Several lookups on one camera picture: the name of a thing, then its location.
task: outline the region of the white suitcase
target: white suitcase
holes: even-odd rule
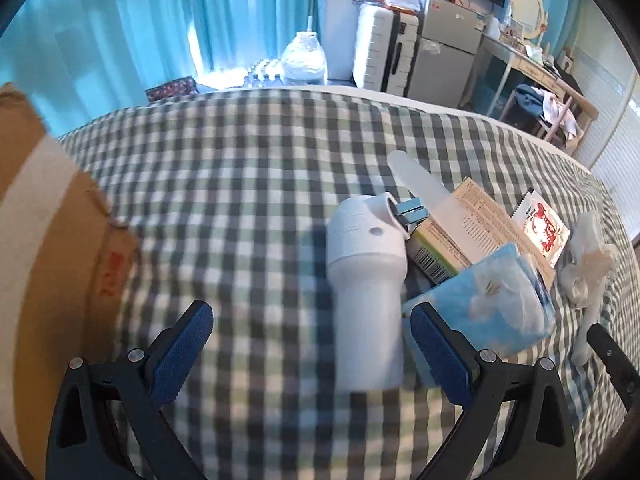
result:
[[[404,96],[417,33],[417,16],[363,5],[353,60],[356,86]]]

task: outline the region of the storage box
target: storage box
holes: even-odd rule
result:
[[[26,97],[0,88],[0,431],[44,478],[71,358],[110,359],[136,240]]]

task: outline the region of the bed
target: bed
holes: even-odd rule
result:
[[[454,425],[460,410],[411,366],[400,390],[334,391],[324,226],[354,194],[409,198],[386,165],[391,150],[449,190],[470,176],[509,213],[529,186],[568,225],[597,207],[621,253],[602,323],[640,365],[638,266],[610,196],[564,153],[498,121],[357,89],[254,89],[126,108],[62,143],[140,240],[114,352],[147,345],[194,298],[216,312],[165,409],[208,478],[415,478]],[[580,313],[555,286],[551,297],[551,337],[510,360],[556,362],[583,475],[625,410],[601,362],[570,365]],[[507,414],[473,476],[489,465]],[[132,434],[128,446],[150,478]]]

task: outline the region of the blue gripper pad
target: blue gripper pad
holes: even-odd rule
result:
[[[452,404],[466,410],[473,400],[468,370],[462,359],[427,313],[419,306],[411,310],[411,334],[436,382]]]
[[[188,320],[183,327],[184,317],[188,316]],[[189,371],[196,361],[202,348],[204,348],[209,335],[213,330],[213,310],[204,301],[194,302],[190,308],[178,320],[178,323],[168,329],[169,335],[173,341],[164,355],[159,357],[158,362],[152,370],[153,385],[149,393],[151,403],[157,409],[164,404],[173,402],[178,392],[182,388],[184,381],[189,375]],[[159,340],[163,334],[161,333],[156,340]]]

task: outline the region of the chair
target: chair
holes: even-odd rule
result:
[[[556,122],[549,125],[548,123],[543,121],[542,118],[537,118],[538,127],[534,132],[530,133],[537,137],[542,137],[543,140],[546,140],[547,142],[551,142],[553,139],[560,140],[564,144],[564,151],[569,155],[573,155],[574,151],[578,147],[578,144],[580,143],[580,140],[584,137],[584,134],[587,133],[587,130],[591,126],[591,123],[598,119],[600,113],[598,109],[587,100],[587,98],[580,94],[580,92],[575,91],[567,83],[565,83],[561,79],[558,79],[556,83],[564,92],[565,98],[564,107],[560,111],[558,119],[556,120]],[[500,115],[501,121],[505,121],[510,108],[513,107],[514,104],[517,104],[515,90],[511,92],[507,104],[504,105],[504,110]],[[575,121],[578,123],[578,126],[580,126],[580,129],[582,130],[582,135],[564,142],[564,139],[558,134],[558,128],[560,127],[562,119],[566,115],[567,110],[571,110],[571,112],[574,114]]]

